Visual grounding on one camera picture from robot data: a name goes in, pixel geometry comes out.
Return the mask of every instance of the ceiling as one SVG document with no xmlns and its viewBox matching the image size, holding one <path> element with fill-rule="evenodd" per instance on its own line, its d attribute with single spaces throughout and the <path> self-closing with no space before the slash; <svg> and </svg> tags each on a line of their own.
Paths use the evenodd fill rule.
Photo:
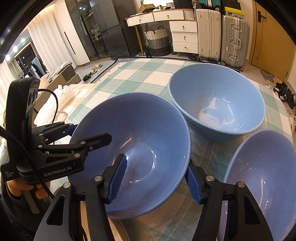
<svg viewBox="0 0 296 241">
<path fill-rule="evenodd" d="M 6 55 L 6 62 L 10 62 L 13 57 L 20 52 L 30 41 L 32 41 L 31 36 L 29 34 L 28 29 L 25 29 L 21 34 L 17 37 L 16 41 L 13 43 L 11 48 L 9 49 Z"/>
</svg>

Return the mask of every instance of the silver bolt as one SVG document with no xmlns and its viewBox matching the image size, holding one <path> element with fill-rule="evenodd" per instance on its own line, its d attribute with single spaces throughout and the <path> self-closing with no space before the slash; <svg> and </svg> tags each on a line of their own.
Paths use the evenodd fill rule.
<svg viewBox="0 0 296 241">
<path fill-rule="evenodd" d="M 103 180 L 103 177 L 102 176 L 96 176 L 96 177 L 94 177 L 94 180 L 96 182 L 99 182 L 99 181 L 102 181 Z"/>
<path fill-rule="evenodd" d="M 215 178 L 213 176 L 207 176 L 206 179 L 207 181 L 212 182 Z"/>
<path fill-rule="evenodd" d="M 71 183 L 70 183 L 70 182 L 66 182 L 66 183 L 63 184 L 63 187 L 64 187 L 64 188 L 68 188 L 68 187 L 70 187 L 70 186 L 71 186 Z"/>
<path fill-rule="evenodd" d="M 237 185 L 240 187 L 240 188 L 244 188 L 246 186 L 246 184 L 244 182 L 238 182 Z"/>
</svg>

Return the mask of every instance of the light blue bowl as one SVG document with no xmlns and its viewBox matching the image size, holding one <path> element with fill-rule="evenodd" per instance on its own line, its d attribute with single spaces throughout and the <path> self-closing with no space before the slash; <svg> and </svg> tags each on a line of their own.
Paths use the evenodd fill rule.
<svg viewBox="0 0 296 241">
<path fill-rule="evenodd" d="M 225 141 L 253 132 L 265 119 L 259 90 L 221 65 L 183 67 L 172 75 L 168 89 L 189 127 L 209 140 Z"/>
<path fill-rule="evenodd" d="M 109 146 L 89 152 L 73 184 L 101 175 L 119 153 L 128 163 L 117 198 L 106 211 L 110 218 L 133 218 L 157 208 L 181 183 L 189 165 L 191 137 L 181 112 L 166 99 L 149 93 L 127 93 L 91 110 L 70 143 L 109 133 Z"/>
<path fill-rule="evenodd" d="M 250 135 L 237 149 L 223 182 L 246 183 L 268 223 L 274 241 L 282 241 L 296 222 L 296 152 L 272 130 Z M 223 241 L 227 202 L 223 202 L 218 240 Z"/>
</svg>

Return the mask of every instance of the gold table leg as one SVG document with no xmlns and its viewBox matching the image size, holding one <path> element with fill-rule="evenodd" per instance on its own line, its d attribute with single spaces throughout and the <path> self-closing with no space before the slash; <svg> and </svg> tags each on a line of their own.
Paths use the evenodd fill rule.
<svg viewBox="0 0 296 241">
<path fill-rule="evenodd" d="M 142 47 L 142 43 L 141 43 L 140 34 L 139 34 L 139 31 L 138 31 L 138 28 L 137 28 L 136 25 L 135 25 L 135 30 L 136 30 L 136 34 L 137 34 L 137 38 L 138 38 L 138 42 L 139 42 L 140 49 L 141 49 L 141 53 L 139 54 L 139 56 L 144 56 L 144 51 L 143 51 L 143 47 Z"/>
</svg>

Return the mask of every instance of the suitcase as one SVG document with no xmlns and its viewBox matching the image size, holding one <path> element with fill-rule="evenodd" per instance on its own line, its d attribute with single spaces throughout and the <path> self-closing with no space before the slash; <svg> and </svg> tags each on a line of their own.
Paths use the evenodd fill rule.
<svg viewBox="0 0 296 241">
<path fill-rule="evenodd" d="M 216 11 L 221 10 L 221 0 L 198 0 L 198 4 L 202 8 L 213 9 Z"/>
<path fill-rule="evenodd" d="M 241 10 L 240 3 L 237 0 L 221 0 L 222 7 L 230 7 Z"/>
<path fill-rule="evenodd" d="M 243 67 L 247 57 L 250 24 L 234 16 L 222 16 L 221 65 Z"/>
<path fill-rule="evenodd" d="M 197 9 L 198 55 L 219 60 L 221 50 L 221 14 L 218 11 Z"/>
<path fill-rule="evenodd" d="M 222 7 L 221 14 L 244 18 L 244 11 L 230 7 Z"/>
</svg>

